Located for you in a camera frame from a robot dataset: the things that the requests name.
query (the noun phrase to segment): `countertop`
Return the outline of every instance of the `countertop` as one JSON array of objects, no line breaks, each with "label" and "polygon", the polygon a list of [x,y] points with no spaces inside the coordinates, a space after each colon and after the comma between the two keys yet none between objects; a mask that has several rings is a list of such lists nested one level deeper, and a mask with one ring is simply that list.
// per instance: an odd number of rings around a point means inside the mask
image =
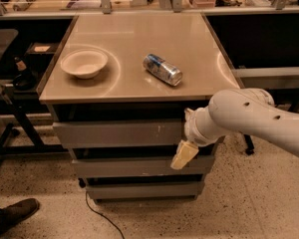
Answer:
[{"label": "countertop", "polygon": [[[80,49],[109,56],[102,71],[79,80],[61,69],[62,59]],[[171,87],[143,67],[147,54],[177,66],[183,78]],[[239,88],[200,13],[113,13],[79,16],[48,79],[43,104],[167,102],[206,100]]]}]

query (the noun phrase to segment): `black cable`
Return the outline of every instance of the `black cable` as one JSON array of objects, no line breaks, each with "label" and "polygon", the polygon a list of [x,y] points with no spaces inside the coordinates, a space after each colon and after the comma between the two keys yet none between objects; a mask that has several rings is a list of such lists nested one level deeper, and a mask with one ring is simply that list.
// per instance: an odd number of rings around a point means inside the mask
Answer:
[{"label": "black cable", "polygon": [[122,239],[125,239],[125,237],[124,237],[124,234],[122,233],[122,231],[121,231],[121,229],[111,220],[111,219],[109,219],[106,215],[104,215],[103,213],[101,213],[101,212],[98,212],[98,211],[96,211],[96,210],[94,210],[91,206],[90,206],[90,204],[89,204],[89,202],[88,202],[88,192],[86,192],[86,202],[87,202],[87,205],[88,205],[88,207],[90,208],[90,210],[92,210],[93,212],[95,212],[95,213],[97,213],[98,215],[100,215],[101,217],[103,217],[103,218],[105,218],[106,220],[108,220],[116,229],[118,229],[118,231],[120,232],[120,234],[121,234],[121,236],[122,236]]}]

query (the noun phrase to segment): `top drawer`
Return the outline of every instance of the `top drawer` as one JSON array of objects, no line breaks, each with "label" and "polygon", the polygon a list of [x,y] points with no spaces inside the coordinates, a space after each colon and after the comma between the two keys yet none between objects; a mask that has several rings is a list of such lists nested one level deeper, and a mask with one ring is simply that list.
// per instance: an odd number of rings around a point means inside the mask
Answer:
[{"label": "top drawer", "polygon": [[65,148],[153,146],[179,144],[181,119],[132,119],[54,122]]}]

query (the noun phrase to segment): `black shoe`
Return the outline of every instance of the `black shoe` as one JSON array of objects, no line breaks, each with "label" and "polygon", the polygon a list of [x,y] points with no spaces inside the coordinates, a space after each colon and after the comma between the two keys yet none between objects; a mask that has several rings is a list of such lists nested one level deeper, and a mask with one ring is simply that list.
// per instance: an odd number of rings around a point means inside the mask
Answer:
[{"label": "black shoe", "polygon": [[29,198],[0,209],[0,235],[29,218],[39,209],[39,202]]}]

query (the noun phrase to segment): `white bowl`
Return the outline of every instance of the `white bowl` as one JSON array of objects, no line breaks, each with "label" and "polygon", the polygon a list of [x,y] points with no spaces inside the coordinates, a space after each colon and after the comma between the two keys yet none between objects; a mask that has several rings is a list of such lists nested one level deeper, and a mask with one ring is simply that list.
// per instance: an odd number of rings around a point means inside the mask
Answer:
[{"label": "white bowl", "polygon": [[85,49],[68,54],[61,61],[61,68],[80,79],[96,76],[107,64],[108,56],[99,50]]}]

